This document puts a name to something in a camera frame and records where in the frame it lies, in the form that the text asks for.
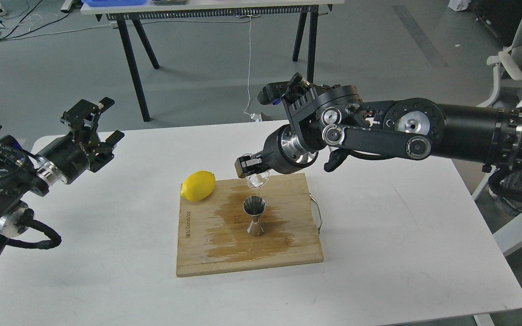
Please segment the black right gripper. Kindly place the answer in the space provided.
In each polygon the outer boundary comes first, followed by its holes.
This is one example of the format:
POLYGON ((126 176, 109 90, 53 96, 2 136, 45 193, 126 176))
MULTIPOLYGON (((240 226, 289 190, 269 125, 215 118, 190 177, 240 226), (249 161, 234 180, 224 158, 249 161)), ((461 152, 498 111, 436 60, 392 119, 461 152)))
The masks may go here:
POLYGON ((318 154, 306 150, 290 125, 283 125, 267 137, 261 153, 245 154, 236 159, 236 174, 244 179, 273 169, 288 175, 313 165, 318 154))

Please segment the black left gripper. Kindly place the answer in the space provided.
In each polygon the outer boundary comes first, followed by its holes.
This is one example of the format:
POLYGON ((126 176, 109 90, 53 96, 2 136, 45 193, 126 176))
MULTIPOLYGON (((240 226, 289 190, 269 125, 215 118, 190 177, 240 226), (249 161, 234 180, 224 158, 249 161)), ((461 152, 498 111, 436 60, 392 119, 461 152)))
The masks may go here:
POLYGON ((116 143, 125 136, 116 130, 105 142, 99 139, 99 118, 114 103, 108 97, 99 102, 81 99, 65 111, 60 121, 70 129, 70 134, 54 139, 37 152, 38 161, 51 163, 65 184, 74 182, 85 170, 96 173, 102 169, 114 158, 116 143))

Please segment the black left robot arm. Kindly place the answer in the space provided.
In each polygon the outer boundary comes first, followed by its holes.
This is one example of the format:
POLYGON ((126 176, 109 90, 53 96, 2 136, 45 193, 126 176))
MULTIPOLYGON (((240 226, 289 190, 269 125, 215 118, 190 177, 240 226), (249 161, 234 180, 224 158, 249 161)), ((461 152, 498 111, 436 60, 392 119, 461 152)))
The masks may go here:
POLYGON ((108 97, 99 102, 80 100, 62 115, 68 134, 37 154, 23 149, 10 135, 0 138, 0 254, 6 246, 52 249, 61 244, 60 235, 35 220, 22 197, 27 192, 43 197, 57 181, 70 184, 85 170, 96 173, 114 158, 113 150, 124 134, 115 131, 101 141, 97 133, 100 116, 114 103, 108 97))

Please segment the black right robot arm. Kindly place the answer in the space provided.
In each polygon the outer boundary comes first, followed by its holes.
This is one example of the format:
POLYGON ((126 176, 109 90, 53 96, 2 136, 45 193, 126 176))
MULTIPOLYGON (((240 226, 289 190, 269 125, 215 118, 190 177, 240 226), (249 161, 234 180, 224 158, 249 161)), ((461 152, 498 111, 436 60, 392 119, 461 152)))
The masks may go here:
POLYGON ((310 167, 332 147, 327 172, 346 157, 364 160, 429 156, 482 163, 489 188, 522 202, 522 107, 504 109, 437 104, 424 98, 364 102, 355 86, 317 85, 296 73, 268 83, 261 105, 282 103, 288 124, 271 133, 262 151, 236 159, 239 178, 310 167))

